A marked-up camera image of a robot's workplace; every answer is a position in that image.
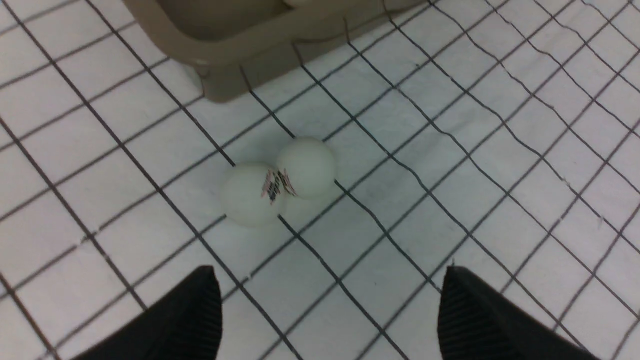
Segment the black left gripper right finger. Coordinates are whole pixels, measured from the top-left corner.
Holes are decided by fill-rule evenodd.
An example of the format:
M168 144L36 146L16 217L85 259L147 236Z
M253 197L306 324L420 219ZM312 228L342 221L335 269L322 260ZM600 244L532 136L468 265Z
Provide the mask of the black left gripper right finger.
M449 266L438 309L444 360L592 360L473 271Z

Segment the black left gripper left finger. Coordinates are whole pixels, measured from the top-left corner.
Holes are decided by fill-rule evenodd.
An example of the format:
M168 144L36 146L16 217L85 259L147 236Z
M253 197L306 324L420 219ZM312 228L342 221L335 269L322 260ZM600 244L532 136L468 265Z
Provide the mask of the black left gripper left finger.
M76 360L215 360L223 335L222 295L201 265L160 300Z

